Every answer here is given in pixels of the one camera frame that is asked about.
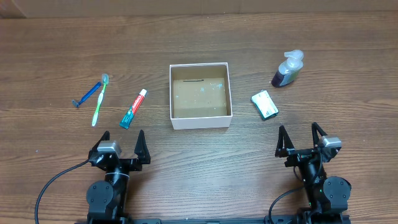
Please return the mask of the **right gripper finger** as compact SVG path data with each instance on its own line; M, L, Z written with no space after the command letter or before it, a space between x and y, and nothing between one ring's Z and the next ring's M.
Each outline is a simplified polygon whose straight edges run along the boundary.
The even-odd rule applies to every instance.
M295 151L295 147L283 125L279 127L279 136L275 150L276 157L288 157Z
M316 123L312 123L312 139L313 139L313 145L317 146L319 143L319 136L326 136L327 133L322 130L322 128Z

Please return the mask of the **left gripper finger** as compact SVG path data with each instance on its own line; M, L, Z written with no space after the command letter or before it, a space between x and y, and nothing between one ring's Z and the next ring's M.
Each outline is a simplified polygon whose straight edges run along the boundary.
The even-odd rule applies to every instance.
M136 146L134 149L134 153L137 155L137 160L141 164L150 164L151 157L149 154L149 150L147 148L145 134L143 130L140 130L139 136L136 142Z
M104 134L101 136L99 141L91 148L90 152L98 152L98 146L102 141L109 141L110 140L110 132L105 131Z

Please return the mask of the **red green toothpaste tube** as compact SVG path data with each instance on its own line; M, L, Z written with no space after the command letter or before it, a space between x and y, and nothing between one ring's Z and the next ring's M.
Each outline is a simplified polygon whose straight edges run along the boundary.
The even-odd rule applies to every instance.
M124 129L128 129L130 127L130 124L131 124L132 120L134 119L140 105L144 101L146 94L147 94L146 89L142 89L140 91L137 98L134 100L133 104L130 106L127 113L124 115L123 119L120 121L120 123L119 123L120 127L124 128Z

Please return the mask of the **green soap bar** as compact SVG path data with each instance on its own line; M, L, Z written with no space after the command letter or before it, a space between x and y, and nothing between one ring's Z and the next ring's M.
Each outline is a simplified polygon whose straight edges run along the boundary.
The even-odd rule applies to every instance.
M251 101L259 111L263 121L273 118L279 114L279 110L266 90L262 90L253 95L251 97Z

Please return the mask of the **clear pump soap bottle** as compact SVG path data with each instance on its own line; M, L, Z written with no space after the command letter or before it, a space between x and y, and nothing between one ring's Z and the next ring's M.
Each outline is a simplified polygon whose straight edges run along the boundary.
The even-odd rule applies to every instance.
M286 60L279 65L271 81L271 85L276 88L292 83L303 68L304 54L301 50L285 52L284 57Z

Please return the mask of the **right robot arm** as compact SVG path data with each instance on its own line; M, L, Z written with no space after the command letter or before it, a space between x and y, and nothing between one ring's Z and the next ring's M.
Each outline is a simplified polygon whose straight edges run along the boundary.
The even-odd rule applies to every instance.
M342 141L336 136L328 135L316 123L312 123L313 147L296 149L284 126L279 127L279 136L275 150L276 157L284 157L286 167L298 169L297 178L302 186L289 190L278 196L269 208L265 221L269 223L350 223L348 199L351 184L342 177L327 176L324 164L330 162L342 148ZM298 209L295 215L272 216L272 209L283 197L304 189L309 207Z

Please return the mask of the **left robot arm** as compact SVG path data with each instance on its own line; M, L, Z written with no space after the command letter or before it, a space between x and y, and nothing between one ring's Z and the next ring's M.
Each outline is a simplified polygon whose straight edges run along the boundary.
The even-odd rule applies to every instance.
M89 151L88 162L105 171L105 175L104 180L94 182L86 192L87 223L132 223L125 212L129 173L141 171L151 160L143 130L139 132L134 153L136 158L121 158L121 147L110 140L109 131Z

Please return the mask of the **blue disposable razor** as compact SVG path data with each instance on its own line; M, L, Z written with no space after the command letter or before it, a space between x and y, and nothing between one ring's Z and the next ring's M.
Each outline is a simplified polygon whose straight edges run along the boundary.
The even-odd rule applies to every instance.
M101 82L98 82L96 85L92 87L90 91L88 91L80 101L72 100L72 104L74 107L79 108L82 103L84 103L100 86L102 85Z

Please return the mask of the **green white toothbrush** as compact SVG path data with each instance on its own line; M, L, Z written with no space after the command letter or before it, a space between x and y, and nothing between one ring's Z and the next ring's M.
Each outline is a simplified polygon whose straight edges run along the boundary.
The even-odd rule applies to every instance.
M93 115L93 119L92 119L92 122L91 122L91 126L92 127L96 126L96 124L97 124L100 107L101 107L101 104L103 102L104 93L106 91L106 86L109 83L109 75L107 73L102 74L102 82L103 82L103 89L101 90L101 92L100 92L100 94L98 96L96 110L95 110L95 113Z

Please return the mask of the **white cardboard box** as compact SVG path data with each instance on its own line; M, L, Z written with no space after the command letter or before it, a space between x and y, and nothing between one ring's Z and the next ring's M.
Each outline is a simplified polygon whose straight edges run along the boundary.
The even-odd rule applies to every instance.
M169 90L174 129L230 126L233 112L228 63L171 65Z

